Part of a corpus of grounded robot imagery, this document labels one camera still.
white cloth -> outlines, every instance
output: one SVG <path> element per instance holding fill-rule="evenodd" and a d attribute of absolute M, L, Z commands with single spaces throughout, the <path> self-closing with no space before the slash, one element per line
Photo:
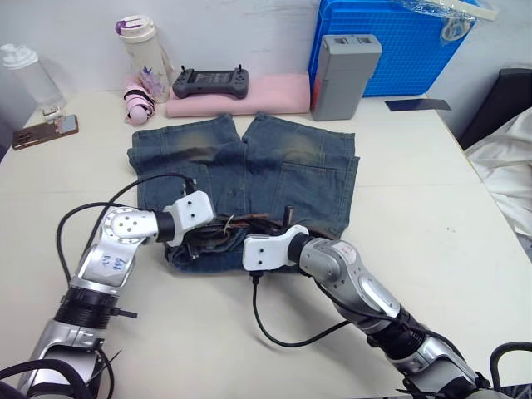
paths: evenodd
<path fill-rule="evenodd" d="M 510 225 L 532 237 L 532 108 L 465 154 Z"/>

back pocket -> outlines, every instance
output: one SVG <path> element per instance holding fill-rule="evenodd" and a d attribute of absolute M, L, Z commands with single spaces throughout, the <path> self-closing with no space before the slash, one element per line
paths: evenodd
<path fill-rule="evenodd" d="M 283 162 L 273 197 L 272 217 L 281 220 L 284 207 L 291 205 L 293 223 L 336 230 L 346 174 L 340 169 Z"/>

black cable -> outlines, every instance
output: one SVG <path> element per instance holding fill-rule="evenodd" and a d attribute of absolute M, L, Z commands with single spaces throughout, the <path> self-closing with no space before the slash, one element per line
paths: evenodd
<path fill-rule="evenodd" d="M 18 363 L 14 366 L 4 368 L 3 370 L 0 370 L 0 380 L 20 374 L 21 372 L 42 369 L 55 370 L 64 376 L 72 388 L 75 398 L 91 399 L 91 394 L 77 371 L 70 364 L 58 359 L 31 360 L 29 362 Z"/>
<path fill-rule="evenodd" d="M 70 271 L 68 270 L 67 261 L 65 260 L 65 254 L 63 253 L 63 247 L 62 247 L 62 231 L 65 227 L 65 223 L 67 220 L 69 220 L 74 214 L 89 208 L 95 208 L 97 206 L 124 206 L 120 204 L 115 204 L 113 202 L 92 202 L 90 204 L 84 204 L 81 206 L 78 206 L 77 208 L 74 208 L 67 214 L 65 214 L 61 221 L 59 222 L 59 225 L 57 226 L 57 232 L 56 232 L 56 247 L 57 247 L 57 255 L 59 256 L 59 262 L 61 263 L 61 267 L 63 269 L 63 273 L 65 274 L 66 283 L 70 282 L 71 275 Z"/>
<path fill-rule="evenodd" d="M 115 391 L 115 373 L 113 372 L 113 366 L 107 358 L 106 353 L 103 352 L 103 349 L 98 348 L 96 349 L 96 352 L 100 355 L 101 360 L 103 360 L 104 366 L 107 367 L 107 372 L 109 373 L 109 392 L 107 393 L 107 399 L 111 399 L 113 397 L 113 392 Z"/>
<path fill-rule="evenodd" d="M 150 177 L 145 177 L 144 179 L 138 179 L 135 180 L 133 183 L 129 183 L 126 187 L 124 187 L 122 190 L 118 191 L 111 199 L 109 199 L 109 202 L 115 202 L 118 200 L 127 190 L 132 189 L 133 187 L 140 185 L 142 183 L 145 183 L 146 181 L 153 180 L 153 179 L 159 179 L 161 177 L 179 177 L 185 181 L 185 190 L 192 190 L 194 188 L 194 180 L 190 178 L 189 176 L 182 175 L 181 173 L 163 173 L 160 175 L 153 175 Z M 85 245 L 85 251 L 89 249 L 89 247 L 92 245 L 92 241 L 96 237 L 96 232 L 98 231 L 98 227 L 100 226 L 100 222 L 105 216 L 107 210 L 109 209 L 109 206 L 106 206 L 100 213 L 100 216 L 98 216 L 97 221 L 94 223 L 94 227 L 92 228 L 91 235 L 89 236 L 89 239 L 86 242 Z"/>
<path fill-rule="evenodd" d="M 115 353 L 115 355 L 111 359 L 109 359 L 109 364 L 111 364 L 113 362 L 113 360 L 115 360 L 116 357 L 121 354 L 121 352 L 122 352 L 122 350 L 120 350 L 117 353 Z M 104 364 L 104 366 L 100 370 L 98 370 L 98 372 L 96 374 L 94 374 L 91 378 L 89 378 L 85 384 L 86 385 L 90 384 L 92 380 L 94 380 L 96 377 L 98 377 L 100 374 L 102 374 L 104 372 L 104 370 L 106 370 L 106 369 L 107 369 L 107 366 Z"/>
<path fill-rule="evenodd" d="M 500 358 L 513 351 L 532 352 L 532 342 L 508 342 L 503 343 L 495 348 L 490 356 L 490 372 L 493 389 L 500 392 L 499 360 Z"/>
<path fill-rule="evenodd" d="M 301 342 L 292 342 L 292 343 L 289 343 L 289 342 L 283 342 L 283 341 L 279 341 L 277 338 L 273 337 L 272 335 L 269 334 L 268 331 L 266 331 L 266 328 L 264 328 L 261 320 L 260 320 L 260 316 L 259 316 L 259 311 L 257 309 L 257 286 L 259 285 L 259 277 L 256 277 L 254 276 L 253 278 L 253 312 L 255 314 L 255 320 L 257 321 L 257 324 L 259 325 L 259 328 L 260 328 L 260 331 L 262 331 L 262 333 L 264 334 L 264 336 L 269 339 L 271 342 L 279 345 L 280 347 L 304 347 L 306 345 L 310 345 L 311 343 L 314 343 L 320 339 L 322 339 L 323 337 L 326 337 L 327 335 L 329 335 L 330 333 L 334 333 L 336 330 L 344 327 L 344 326 L 347 326 L 348 324 L 351 324 L 351 322 L 349 321 L 343 321 L 341 323 L 338 323 L 330 328 L 328 328 L 327 330 L 319 333 L 318 335 L 315 335 L 314 337 L 312 338 L 309 338 L 305 341 L 301 341 Z"/>
<path fill-rule="evenodd" d="M 333 301 L 335 304 L 337 304 L 340 308 L 345 309 L 348 312 L 358 314 L 359 316 L 363 316 L 365 318 L 377 318 L 379 320 L 387 320 L 388 322 L 391 322 L 391 323 L 401 324 L 404 328 L 411 329 L 412 331 L 418 331 L 419 333 L 425 333 L 426 335 L 429 335 L 431 337 L 437 338 L 437 339 L 443 341 L 445 344 L 447 344 L 447 346 L 450 347 L 452 349 L 452 351 L 454 353 L 456 353 L 456 355 L 458 355 L 462 360 L 465 361 L 464 357 L 462 356 L 462 354 L 460 353 L 458 348 L 455 346 L 455 344 L 453 344 L 448 338 L 444 337 L 443 335 L 438 334 L 437 332 L 433 332 L 433 331 L 431 331 L 429 329 L 426 329 L 426 328 L 419 328 L 419 327 L 410 326 L 410 325 L 404 323 L 401 320 L 398 320 L 396 318 L 392 318 L 390 316 L 385 316 L 383 314 L 376 315 L 376 314 L 372 314 L 372 313 L 362 312 L 360 310 L 351 309 L 348 306 L 346 306 L 343 303 L 341 303 L 340 301 L 338 301 L 335 297 L 333 297 L 318 281 L 314 280 L 314 282 L 316 283 L 316 285 L 318 286 L 320 291 L 322 293 L 324 293 L 327 298 L 331 299 L 331 301 Z"/>

pink towel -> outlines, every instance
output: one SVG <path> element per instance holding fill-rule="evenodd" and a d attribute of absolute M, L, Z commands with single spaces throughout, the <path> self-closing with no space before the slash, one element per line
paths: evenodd
<path fill-rule="evenodd" d="M 238 100 L 225 94 L 195 94 L 177 98 L 170 91 L 166 102 L 166 115 L 215 116 L 223 112 L 233 115 L 256 114 L 298 114 L 308 112 L 310 106 L 310 85 L 308 74 L 270 75 L 249 78 L 248 95 Z"/>

clear plastic bottle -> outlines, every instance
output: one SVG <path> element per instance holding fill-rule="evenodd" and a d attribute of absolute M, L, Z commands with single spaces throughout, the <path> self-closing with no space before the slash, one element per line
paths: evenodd
<path fill-rule="evenodd" d="M 39 62 L 39 56 L 26 46 L 5 44 L 3 65 L 15 72 L 18 79 L 37 102 L 46 120 L 62 114 L 66 102 L 61 92 Z"/>

